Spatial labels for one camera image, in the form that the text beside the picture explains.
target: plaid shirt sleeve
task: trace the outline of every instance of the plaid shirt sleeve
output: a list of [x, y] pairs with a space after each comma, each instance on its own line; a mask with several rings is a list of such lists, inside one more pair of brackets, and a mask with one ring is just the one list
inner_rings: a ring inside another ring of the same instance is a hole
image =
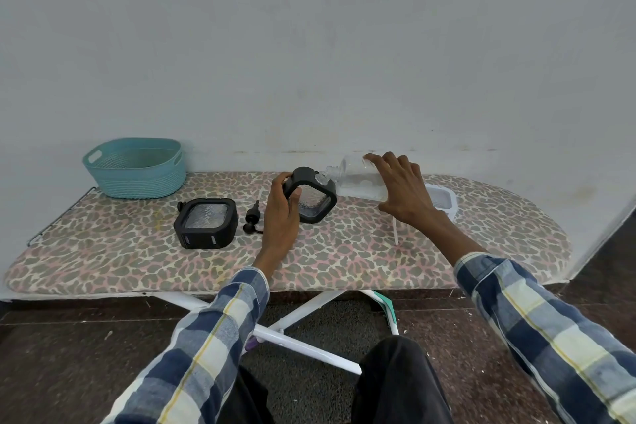
[[238, 271], [214, 302], [179, 321], [168, 348], [117, 398], [103, 423], [215, 422], [268, 298], [259, 269]]
[[521, 265], [470, 253], [457, 282], [565, 423], [636, 423], [636, 355]]

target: ironing board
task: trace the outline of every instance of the ironing board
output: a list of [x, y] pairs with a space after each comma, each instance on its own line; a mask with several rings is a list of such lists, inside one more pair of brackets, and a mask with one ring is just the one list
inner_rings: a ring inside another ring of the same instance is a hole
[[[30, 242], [5, 274], [15, 292], [66, 298], [151, 294], [188, 310], [207, 306], [194, 295], [217, 292], [258, 253], [261, 236], [239, 224], [222, 250], [185, 250], [172, 228], [179, 201], [229, 197], [239, 219], [276, 173], [188, 173], [177, 193], [155, 200], [111, 199], [95, 188]], [[455, 224], [488, 251], [522, 263], [541, 283], [561, 275], [570, 258], [563, 230], [530, 201], [502, 188], [444, 175], [427, 182], [452, 189]], [[377, 203], [339, 198], [316, 225], [301, 225], [294, 249], [274, 272], [270, 290], [323, 291], [254, 336], [359, 373], [359, 365], [284, 335], [284, 329], [345, 291], [361, 291], [387, 313], [398, 332], [386, 289], [450, 289], [452, 268], [432, 243], [393, 220]]]

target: ironing board legs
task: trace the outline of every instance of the ironing board legs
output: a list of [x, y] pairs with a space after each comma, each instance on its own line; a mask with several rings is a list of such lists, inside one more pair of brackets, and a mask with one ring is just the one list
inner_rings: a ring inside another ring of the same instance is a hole
[[[346, 371], [360, 375], [362, 373], [362, 370], [360, 369], [359, 364], [314, 347], [313, 345], [301, 342], [300, 340], [293, 339], [282, 333], [283, 330], [290, 325], [295, 324], [296, 322], [298, 322], [298, 320], [301, 320], [315, 310], [318, 310], [320, 307], [344, 292], [345, 291], [323, 291], [322, 293], [316, 295], [313, 299], [295, 309], [293, 312], [282, 317], [270, 327], [264, 327], [263, 325], [256, 324], [253, 336], [261, 342], [268, 341], [294, 352], [306, 355], [307, 357], [320, 360], [321, 362], [325, 362], [326, 364], [334, 365], [335, 367], [339, 367], [340, 369], [344, 369]], [[398, 328], [395, 325], [394, 319], [391, 319], [391, 316], [387, 311], [386, 303], [383, 302], [383, 300], [379, 298], [373, 291], [362, 291], [362, 293], [364, 293], [371, 299], [376, 300], [381, 305], [381, 307], [387, 314], [387, 320], [389, 321], [391, 333], [397, 334]], [[202, 300], [199, 300], [192, 295], [188, 295], [186, 293], [181, 293], [178, 291], [161, 291], [158, 293], [154, 293], [153, 295], [161, 300], [170, 302], [171, 304], [177, 305], [190, 311], [207, 307], [209, 305], [209, 303], [203, 302]]]

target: right hand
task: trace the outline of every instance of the right hand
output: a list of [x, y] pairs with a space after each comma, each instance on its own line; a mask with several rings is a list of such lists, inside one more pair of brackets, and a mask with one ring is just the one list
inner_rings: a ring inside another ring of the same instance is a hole
[[378, 169], [389, 193], [389, 198], [378, 205], [380, 211], [419, 230], [423, 230], [422, 226], [426, 226], [427, 222], [446, 215], [433, 206], [424, 186], [420, 166], [411, 163], [408, 157], [402, 155], [396, 158], [392, 152], [388, 152], [382, 157], [369, 153], [363, 158]]

